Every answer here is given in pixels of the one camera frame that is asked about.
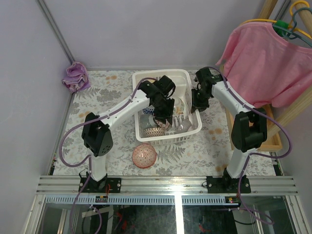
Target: white plastic basket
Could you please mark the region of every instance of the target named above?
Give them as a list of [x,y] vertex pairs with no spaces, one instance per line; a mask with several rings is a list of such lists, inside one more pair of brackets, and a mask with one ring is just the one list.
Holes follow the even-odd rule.
[[152,145],[172,144],[189,140],[195,133],[198,133],[202,127],[201,119],[198,110],[191,114],[192,108],[192,92],[191,92],[191,79],[187,71],[181,69],[167,69],[136,72],[132,75],[133,90],[143,78],[156,78],[160,79],[162,76],[168,76],[175,83],[175,97],[179,97],[185,104],[184,115],[173,116],[173,125],[179,125],[182,120],[188,117],[192,123],[192,130],[186,133],[176,134],[173,131],[168,131],[165,136],[144,137],[143,131],[139,125],[139,116],[143,114],[142,111],[135,113],[135,127],[136,138],[141,142],[149,142]]

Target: white wall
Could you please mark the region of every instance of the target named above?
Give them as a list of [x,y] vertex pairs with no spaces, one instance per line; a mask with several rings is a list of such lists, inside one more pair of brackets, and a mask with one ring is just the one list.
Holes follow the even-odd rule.
[[0,234],[20,234],[69,98],[69,62],[35,0],[0,7]]
[[[298,27],[306,32],[304,24],[300,20],[300,17],[296,17],[298,19]],[[289,12],[287,11],[284,21],[290,22],[291,17]],[[302,41],[295,39],[291,41],[300,46],[308,47]],[[286,108],[275,108],[274,116],[277,117],[281,114]],[[308,222],[310,226],[312,225],[312,203],[311,203],[311,195],[312,195],[312,152],[311,152],[311,143],[312,143],[312,106],[308,107],[303,113],[301,113],[296,119],[294,119],[289,125],[287,125],[286,129],[290,133],[293,142],[293,150],[291,154],[282,159],[282,166],[286,175],[294,176],[296,181],[296,186],[299,189],[300,200],[302,202],[305,214],[307,216]],[[288,141],[286,137],[280,133],[282,143],[284,146],[284,150],[278,152],[279,155],[282,155],[288,149]]]
[[263,0],[46,0],[72,54],[88,67],[215,64]]

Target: pink shirt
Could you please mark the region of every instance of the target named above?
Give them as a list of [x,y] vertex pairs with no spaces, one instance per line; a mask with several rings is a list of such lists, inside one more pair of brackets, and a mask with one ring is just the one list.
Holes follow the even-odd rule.
[[290,105],[312,84],[312,49],[281,38],[272,24],[250,22],[230,35],[217,65],[250,104]]

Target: purple towel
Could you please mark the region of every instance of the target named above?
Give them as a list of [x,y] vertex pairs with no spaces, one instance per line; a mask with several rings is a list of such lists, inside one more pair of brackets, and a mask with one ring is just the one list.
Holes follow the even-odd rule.
[[80,62],[73,64],[66,69],[67,77],[62,80],[62,83],[74,93],[80,90],[89,88],[89,76],[86,67]]

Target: floral tablecloth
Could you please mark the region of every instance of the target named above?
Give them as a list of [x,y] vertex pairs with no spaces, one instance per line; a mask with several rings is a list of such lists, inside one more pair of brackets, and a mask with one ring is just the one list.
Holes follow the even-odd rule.
[[[84,122],[93,112],[100,114],[124,100],[132,92],[132,74],[135,71],[89,71],[91,88],[75,95],[70,107],[66,131]],[[188,71],[191,79],[196,70]],[[106,155],[107,173],[111,176],[217,176],[229,164],[232,150],[225,110],[216,98],[209,100],[210,107],[200,113],[202,130],[192,138],[171,145],[155,146],[157,160],[147,169],[132,162],[132,152],[140,144],[135,136],[134,117],[129,118],[112,132],[114,146]],[[88,154],[81,138],[82,128],[71,133],[63,145],[68,163],[76,164]],[[57,160],[54,175],[77,175],[88,164],[76,168],[66,167]],[[248,175],[275,175],[269,158],[253,156],[247,168]]]

